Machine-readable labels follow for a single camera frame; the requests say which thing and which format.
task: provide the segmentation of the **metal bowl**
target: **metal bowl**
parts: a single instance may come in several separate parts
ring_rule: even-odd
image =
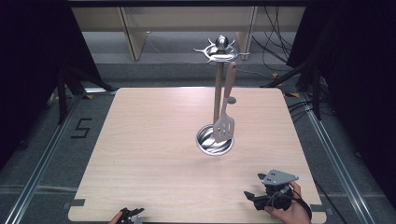
[[[233,148],[233,138],[220,143],[215,142],[213,124],[208,124],[198,132],[196,144],[201,151],[209,156],[221,156]]]

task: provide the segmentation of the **slotted spatula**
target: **slotted spatula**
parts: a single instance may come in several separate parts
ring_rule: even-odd
[[[213,124],[213,137],[217,143],[224,142],[233,138],[233,129],[235,127],[235,121],[233,118],[227,115],[225,112],[228,104],[228,98],[233,88],[233,81],[235,80],[236,74],[236,62],[230,63],[227,69],[227,75],[224,84],[224,95],[223,102],[220,111],[219,119]]]

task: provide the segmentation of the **wooden tabletop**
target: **wooden tabletop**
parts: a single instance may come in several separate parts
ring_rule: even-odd
[[[143,222],[273,223],[244,190],[264,194],[258,173],[297,175],[303,198],[321,204],[278,89],[233,88],[234,145],[208,156],[196,134],[213,119],[213,88],[120,89],[108,112],[72,206],[73,221],[109,221],[143,207]],[[313,223],[326,215],[314,212]]]

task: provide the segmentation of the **metal rod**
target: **metal rod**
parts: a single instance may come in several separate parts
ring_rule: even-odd
[[[222,73],[224,63],[216,64],[216,88],[215,88],[215,106],[213,112],[213,123],[216,123],[220,114],[220,100],[221,100],[221,86],[222,86]]]

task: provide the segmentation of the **printed number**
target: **printed number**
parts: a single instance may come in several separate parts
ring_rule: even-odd
[[[90,128],[80,128],[80,127],[79,127],[79,125],[81,124],[81,122],[82,122],[83,120],[92,120],[92,119],[80,119],[80,120],[78,121],[78,125],[77,125],[77,127],[76,127],[76,130],[85,131],[85,133],[84,133],[84,135],[75,135],[75,136],[72,136],[72,138],[86,138],[86,137],[87,137],[87,134],[88,134],[88,132],[90,131]]]

